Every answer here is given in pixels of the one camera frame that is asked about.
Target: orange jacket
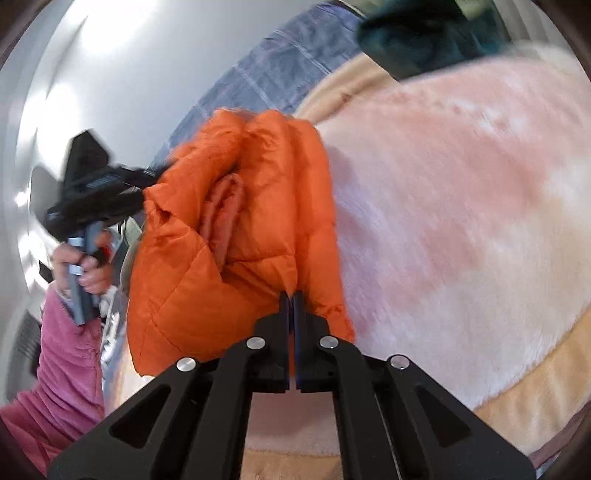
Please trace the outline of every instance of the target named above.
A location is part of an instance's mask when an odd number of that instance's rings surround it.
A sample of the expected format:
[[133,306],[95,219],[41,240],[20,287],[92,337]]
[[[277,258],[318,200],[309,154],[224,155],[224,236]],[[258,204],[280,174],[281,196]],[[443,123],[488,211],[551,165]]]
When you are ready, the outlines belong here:
[[[175,165],[145,191],[147,222],[128,310],[136,370],[157,375],[183,356],[220,356],[251,335],[256,320],[278,310],[283,290],[302,290],[308,308],[328,320],[333,335],[353,340],[329,163],[314,127],[275,111],[250,120],[217,111],[173,155]],[[236,181],[224,178],[231,172]],[[243,205],[230,206],[237,211],[229,229],[224,194],[215,191],[227,188],[230,197],[236,197],[232,189],[243,189],[239,200],[228,202]],[[221,214],[211,220],[216,205]],[[217,224],[222,233],[211,234]],[[208,242],[198,233],[205,231],[219,238]],[[224,232],[229,241],[220,256],[212,250],[224,243]]]

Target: white wall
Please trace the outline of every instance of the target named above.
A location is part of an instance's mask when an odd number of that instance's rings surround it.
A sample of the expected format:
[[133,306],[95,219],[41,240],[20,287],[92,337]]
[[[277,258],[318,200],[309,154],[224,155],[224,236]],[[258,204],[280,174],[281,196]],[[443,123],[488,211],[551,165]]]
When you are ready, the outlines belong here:
[[222,73],[313,3],[102,0],[56,75],[56,116],[47,134],[40,128],[40,161],[58,172],[67,140],[93,128],[115,161],[149,165]]

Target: finger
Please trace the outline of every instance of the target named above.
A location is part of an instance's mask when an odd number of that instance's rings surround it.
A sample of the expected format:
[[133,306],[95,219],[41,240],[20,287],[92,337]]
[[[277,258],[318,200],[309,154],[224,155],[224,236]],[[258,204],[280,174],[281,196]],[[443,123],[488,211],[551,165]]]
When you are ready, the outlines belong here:
[[113,241],[113,235],[108,230],[103,230],[95,238],[95,245],[97,247],[107,247]]
[[93,283],[101,282],[101,281],[111,281],[111,275],[113,273],[113,268],[110,265],[105,265],[101,268],[95,268],[89,272],[86,272],[84,275],[80,277],[80,285],[83,287],[92,285]]
[[95,257],[84,257],[80,266],[84,268],[84,271],[88,272],[99,266],[99,261]]
[[77,264],[84,254],[68,244],[59,245],[53,252],[54,264],[74,263]]
[[92,285],[88,285],[87,287],[84,287],[84,289],[88,293],[92,293],[93,295],[102,295],[103,293],[105,293],[109,289],[110,286],[111,286],[111,281],[105,280],[105,281],[93,283]]

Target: person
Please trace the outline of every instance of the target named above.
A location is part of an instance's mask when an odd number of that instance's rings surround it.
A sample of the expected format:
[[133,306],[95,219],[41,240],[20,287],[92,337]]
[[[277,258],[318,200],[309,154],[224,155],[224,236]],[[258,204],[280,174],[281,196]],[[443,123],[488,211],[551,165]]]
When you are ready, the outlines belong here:
[[[111,235],[102,232],[98,247],[107,247]],[[100,368],[100,319],[83,326],[72,321],[67,277],[68,264],[80,264],[80,284],[92,294],[111,286],[112,266],[99,266],[67,244],[53,255],[54,281],[50,284],[41,327],[38,384],[19,393],[0,408],[0,418],[26,457],[44,475],[51,461],[81,438],[105,416]]]

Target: pink sweater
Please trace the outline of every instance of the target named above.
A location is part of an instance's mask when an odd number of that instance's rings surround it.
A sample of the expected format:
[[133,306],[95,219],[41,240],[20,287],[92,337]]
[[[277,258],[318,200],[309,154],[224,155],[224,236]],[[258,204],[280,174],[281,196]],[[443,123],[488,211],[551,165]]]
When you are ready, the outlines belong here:
[[77,327],[53,286],[41,328],[38,385],[18,394],[0,416],[29,460],[47,475],[51,461],[105,416],[100,321]]

